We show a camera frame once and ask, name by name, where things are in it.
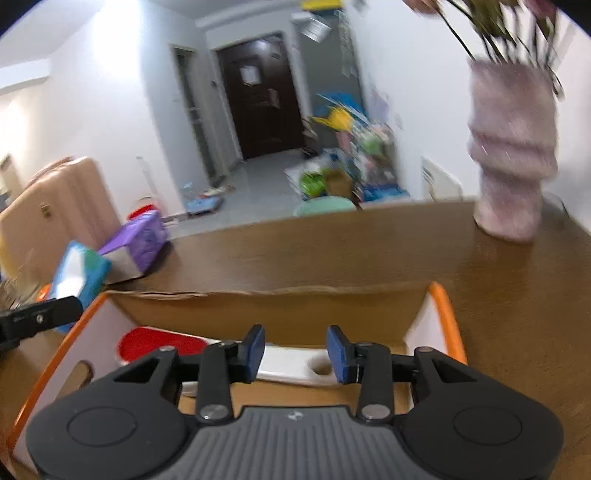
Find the red white lint brush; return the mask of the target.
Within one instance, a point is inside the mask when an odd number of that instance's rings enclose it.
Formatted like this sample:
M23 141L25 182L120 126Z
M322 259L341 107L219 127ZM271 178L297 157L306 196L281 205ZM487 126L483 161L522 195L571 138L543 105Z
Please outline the red white lint brush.
M141 326L131 329L119 340L115 359L124 366L162 347L174 347L180 355L200 354L206 346L217 342L217 339ZM264 348L256 379L308 387L338 385L327 350L273 344L266 344Z

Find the orange fruit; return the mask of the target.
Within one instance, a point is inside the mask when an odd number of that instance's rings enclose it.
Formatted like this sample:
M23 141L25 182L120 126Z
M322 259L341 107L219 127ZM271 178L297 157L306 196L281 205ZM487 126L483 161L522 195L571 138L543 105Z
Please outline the orange fruit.
M51 290L50 284L46 284L45 286L43 286L37 293L36 301L37 302L45 301L48 298L50 290Z

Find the blue tissue pack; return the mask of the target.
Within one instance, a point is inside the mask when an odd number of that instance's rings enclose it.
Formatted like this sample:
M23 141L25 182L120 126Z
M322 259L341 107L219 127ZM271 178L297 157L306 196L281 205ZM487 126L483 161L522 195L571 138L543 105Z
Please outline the blue tissue pack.
M49 299L76 297L85 310L101 292L111 262L96 251L70 241L49 290Z

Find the purple tissue box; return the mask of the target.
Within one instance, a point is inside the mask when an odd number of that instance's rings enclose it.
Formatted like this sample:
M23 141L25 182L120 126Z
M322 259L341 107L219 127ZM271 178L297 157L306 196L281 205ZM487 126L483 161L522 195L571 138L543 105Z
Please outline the purple tissue box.
M110 262L108 283L143 276L168 240L167 231L157 210L147 211L125 223L98 250Z

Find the pink suitcase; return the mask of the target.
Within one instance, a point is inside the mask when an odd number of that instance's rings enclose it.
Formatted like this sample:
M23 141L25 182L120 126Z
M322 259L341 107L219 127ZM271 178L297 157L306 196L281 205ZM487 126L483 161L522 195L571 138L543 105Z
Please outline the pink suitcase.
M66 157L39 171L1 213L11 266L48 284L68 244L99 250L121 227L98 163Z

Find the red cardboard box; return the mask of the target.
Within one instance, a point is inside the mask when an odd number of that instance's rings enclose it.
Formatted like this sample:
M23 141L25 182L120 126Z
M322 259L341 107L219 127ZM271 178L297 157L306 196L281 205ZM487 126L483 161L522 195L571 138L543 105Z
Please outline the red cardboard box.
M97 379L117 368L117 345L134 327L238 340L254 324L266 329L267 342L281 347L325 348L325 331L338 325L353 342L381 343L395 353L427 345L467 360L452 305L436 282L269 292L105 292L67 335L38 334L2 358L2 457L11 460L17 478L36 478L24 444L30 417L56 399L72 373Z

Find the green plastic basin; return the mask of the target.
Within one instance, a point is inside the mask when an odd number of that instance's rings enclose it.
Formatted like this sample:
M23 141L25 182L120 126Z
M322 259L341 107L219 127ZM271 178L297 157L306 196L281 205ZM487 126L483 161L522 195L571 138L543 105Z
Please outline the green plastic basin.
M351 200L339 196L325 196L304 201L295 208L294 216L305 217L349 211L356 211L356 205Z

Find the pink ribbed vase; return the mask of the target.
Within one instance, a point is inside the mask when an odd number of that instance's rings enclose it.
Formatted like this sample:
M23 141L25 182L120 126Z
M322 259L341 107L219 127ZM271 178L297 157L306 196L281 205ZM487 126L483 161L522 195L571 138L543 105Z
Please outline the pink ribbed vase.
M474 220L488 235L529 243L542 214L542 182L556 176L557 127L547 71L474 60L468 150L480 165Z

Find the dark entrance door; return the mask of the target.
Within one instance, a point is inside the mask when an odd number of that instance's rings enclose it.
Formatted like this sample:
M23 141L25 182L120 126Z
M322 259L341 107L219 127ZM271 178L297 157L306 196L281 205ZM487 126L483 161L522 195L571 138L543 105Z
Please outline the dark entrance door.
M242 158L304 147L304 125L283 34L215 51Z

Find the yellow watering can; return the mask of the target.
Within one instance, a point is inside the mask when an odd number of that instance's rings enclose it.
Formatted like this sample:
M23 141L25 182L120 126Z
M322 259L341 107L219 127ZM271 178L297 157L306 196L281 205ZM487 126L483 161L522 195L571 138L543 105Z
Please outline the yellow watering can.
M311 120L338 132L349 132L353 125L353 116L342 106L331 107L325 117L312 116Z

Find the grey refrigerator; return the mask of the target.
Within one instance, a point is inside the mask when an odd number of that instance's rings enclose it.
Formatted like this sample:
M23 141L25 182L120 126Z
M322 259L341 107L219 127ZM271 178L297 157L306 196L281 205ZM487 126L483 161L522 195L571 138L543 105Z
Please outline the grey refrigerator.
M318 146L339 145L335 131L315 122L325 118L339 100L363 109L361 74L353 46L349 18L342 9L301 11L291 16L297 32L298 51L310 95L307 119L318 135Z

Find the dried pink roses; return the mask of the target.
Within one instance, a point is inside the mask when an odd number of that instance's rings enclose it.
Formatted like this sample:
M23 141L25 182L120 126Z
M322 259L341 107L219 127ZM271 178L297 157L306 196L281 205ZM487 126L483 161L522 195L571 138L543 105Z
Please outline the dried pink roses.
M479 58L444 12L445 1L408 1L415 13L444 22L468 54L471 93L476 105L512 97L564 96L555 73L558 8L551 1L451 1L484 46Z

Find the yellow box on fridge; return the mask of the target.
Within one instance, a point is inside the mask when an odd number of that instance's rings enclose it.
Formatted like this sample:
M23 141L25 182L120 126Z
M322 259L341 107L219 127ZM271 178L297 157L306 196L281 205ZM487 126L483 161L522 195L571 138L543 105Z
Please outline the yellow box on fridge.
M303 0L300 5L309 12L338 10L342 8L342 0Z

